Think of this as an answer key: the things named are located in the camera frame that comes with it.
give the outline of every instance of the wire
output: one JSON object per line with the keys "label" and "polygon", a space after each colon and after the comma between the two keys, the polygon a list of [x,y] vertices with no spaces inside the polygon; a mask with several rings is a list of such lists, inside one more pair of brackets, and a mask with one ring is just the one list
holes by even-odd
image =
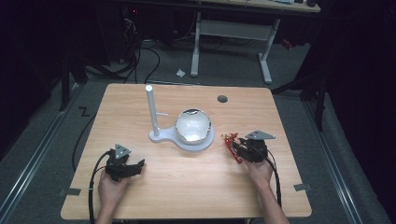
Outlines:
{"label": "wire", "polygon": [[89,187],[89,191],[88,191],[88,206],[89,206],[89,210],[90,210],[90,222],[91,224],[95,224],[95,221],[93,220],[93,179],[95,178],[96,173],[98,172],[98,170],[102,169],[98,169],[99,163],[101,162],[101,160],[107,156],[110,155],[110,150],[105,152],[98,160],[98,162],[96,163],[95,167],[93,168],[93,172],[92,172],[92,176],[91,176],[91,181],[90,181],[90,187]]}
{"label": "wire", "polygon": [[85,124],[84,129],[82,129],[81,133],[79,134],[78,140],[75,144],[75,147],[73,149],[73,155],[72,155],[72,166],[73,166],[73,170],[74,172],[77,170],[77,166],[76,166],[76,162],[75,162],[75,157],[76,157],[76,151],[77,151],[77,147],[78,147],[78,143],[81,140],[82,135],[84,134],[85,130],[88,128],[88,125],[93,121],[93,119],[96,117],[96,113],[90,118],[90,120],[88,121],[87,124]]}
{"label": "wire", "polygon": [[265,160],[268,161],[268,163],[270,163],[271,167],[272,167],[273,170],[274,170],[275,181],[276,181],[276,200],[277,200],[277,203],[279,204],[279,206],[282,207],[282,193],[280,192],[279,175],[278,175],[278,173],[277,173],[277,169],[276,169],[275,163],[272,163],[272,162],[270,161],[270,159],[268,159],[268,157],[265,158]]}
{"label": "wire", "polygon": [[158,62],[157,62],[157,65],[154,67],[154,69],[146,76],[146,79],[145,79],[144,84],[146,84],[146,83],[148,82],[149,77],[154,73],[155,70],[157,70],[158,66],[160,65],[160,61],[161,61],[160,55],[159,55],[157,52],[155,52],[155,51],[152,50],[152,49],[147,49],[147,50],[149,50],[149,51],[151,51],[151,52],[153,52],[153,53],[155,53],[155,54],[157,55],[157,57],[158,57]]}
{"label": "wire", "polygon": [[[255,148],[254,146],[250,146],[250,147],[252,147],[257,153],[259,153],[261,155],[260,151],[257,148]],[[280,181],[279,181],[279,175],[277,173],[276,161],[275,161],[274,155],[271,153],[271,151],[267,149],[267,152],[271,155],[273,161],[270,161],[268,156],[265,158],[265,160],[268,161],[268,163],[270,163],[270,165],[274,171],[275,181],[276,181],[276,200],[277,200],[277,203],[279,204],[279,206],[282,207],[282,193],[280,192]]]}
{"label": "wire", "polygon": [[175,39],[174,41],[183,40],[183,39],[189,39],[189,38],[195,36],[195,35],[190,35],[190,36],[187,36],[187,35],[189,35],[191,33],[192,27],[194,26],[194,22],[195,22],[196,16],[197,16],[197,13],[195,12],[194,13],[194,17],[192,18],[192,22],[191,22],[191,26],[190,26],[189,31],[184,36],[182,36],[179,39]]}

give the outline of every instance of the human hand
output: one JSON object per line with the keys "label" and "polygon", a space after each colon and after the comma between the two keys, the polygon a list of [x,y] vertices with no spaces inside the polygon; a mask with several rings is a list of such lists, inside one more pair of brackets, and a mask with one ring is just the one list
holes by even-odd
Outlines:
{"label": "human hand", "polygon": [[244,160],[244,162],[256,187],[259,189],[270,188],[270,180],[274,171],[270,163],[267,160],[255,163]]}
{"label": "human hand", "polygon": [[101,202],[101,210],[114,212],[119,204],[126,186],[131,177],[121,179],[119,182],[111,179],[111,176],[102,171],[99,181],[99,197]]}

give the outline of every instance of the person's right hand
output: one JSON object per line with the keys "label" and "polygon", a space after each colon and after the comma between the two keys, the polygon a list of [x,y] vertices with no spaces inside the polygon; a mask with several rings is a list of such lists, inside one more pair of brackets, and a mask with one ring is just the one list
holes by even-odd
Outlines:
{"label": "person's right hand", "polygon": [[264,160],[253,163],[244,160],[244,162],[247,165],[250,178],[256,184],[256,187],[260,189],[270,187],[273,168],[268,161]]}

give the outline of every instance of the white desk leg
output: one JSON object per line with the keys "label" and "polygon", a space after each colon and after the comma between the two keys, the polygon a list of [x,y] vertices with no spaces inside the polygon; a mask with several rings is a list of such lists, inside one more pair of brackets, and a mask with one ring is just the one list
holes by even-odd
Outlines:
{"label": "white desk leg", "polygon": [[197,12],[197,22],[195,25],[195,46],[194,52],[192,53],[191,62],[191,76],[198,76],[198,66],[199,66],[199,36],[201,33],[201,12]]}
{"label": "white desk leg", "polygon": [[267,40],[267,46],[265,47],[265,51],[264,53],[259,53],[259,60],[260,60],[260,64],[262,65],[262,75],[264,76],[264,82],[266,84],[272,83],[270,70],[268,69],[268,64],[267,64],[267,57],[268,57],[268,53],[270,52],[271,46],[274,42],[274,38],[279,23],[280,23],[280,19],[275,20],[274,25],[270,32],[270,36]]}

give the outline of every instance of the black cable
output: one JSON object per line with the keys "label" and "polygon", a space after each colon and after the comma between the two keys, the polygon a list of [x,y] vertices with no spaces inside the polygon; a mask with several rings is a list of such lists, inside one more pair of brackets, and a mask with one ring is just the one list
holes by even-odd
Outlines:
{"label": "black cable", "polygon": [[270,161],[270,159],[268,159],[268,157],[265,158],[265,160],[268,161],[268,163],[270,163],[271,167],[274,170],[275,181],[276,181],[276,200],[279,206],[282,207],[282,194],[280,192],[280,181],[279,181],[279,175],[277,174],[277,169],[274,166],[274,164]]}
{"label": "black cable", "polygon": [[[257,148],[255,148],[254,146],[250,146],[250,147],[253,148],[257,153],[261,154],[260,151]],[[276,200],[277,200],[277,203],[279,204],[279,206],[282,207],[282,193],[280,192],[280,181],[279,181],[279,175],[277,173],[276,161],[275,161],[274,155],[271,153],[271,151],[267,149],[267,152],[271,155],[273,161],[270,161],[268,156],[265,158],[265,160],[268,161],[268,163],[270,163],[271,168],[274,171],[275,181],[276,181]]]}
{"label": "black cable", "polygon": [[[138,51],[139,54],[137,56],[137,62],[138,63],[140,62],[140,55],[141,55],[140,50],[141,50],[141,48],[139,47],[139,51]],[[134,83],[137,84],[137,66],[134,69]]]}
{"label": "black cable", "polygon": [[98,160],[98,162],[95,165],[95,168],[93,168],[93,172],[92,172],[92,176],[91,176],[91,181],[90,181],[90,187],[88,188],[88,206],[89,206],[89,212],[90,212],[90,222],[91,224],[95,224],[94,218],[93,218],[93,179],[95,178],[96,172],[98,172],[98,166],[99,163],[101,162],[101,160],[103,159],[103,157],[105,157],[106,155],[110,155],[110,150],[105,152]]}
{"label": "black cable", "polygon": [[145,82],[144,82],[145,84],[148,82],[149,77],[154,73],[155,70],[157,70],[158,66],[160,65],[160,55],[157,52],[155,52],[154,50],[152,50],[152,49],[147,49],[147,50],[149,50],[149,51],[151,51],[151,52],[153,52],[153,53],[155,53],[157,55],[158,62],[157,62],[157,65],[155,66],[155,68],[146,76],[146,79],[145,79]]}
{"label": "black cable", "polygon": [[85,130],[88,128],[88,125],[93,121],[93,119],[96,117],[96,113],[90,118],[90,120],[88,121],[88,123],[85,125],[84,129],[81,131],[81,133],[79,134],[78,140],[75,144],[75,147],[73,149],[73,155],[72,155],[72,166],[73,166],[73,170],[74,172],[77,170],[77,166],[75,163],[75,157],[76,157],[76,151],[77,151],[77,146],[79,141],[81,140],[82,135],[84,134]]}

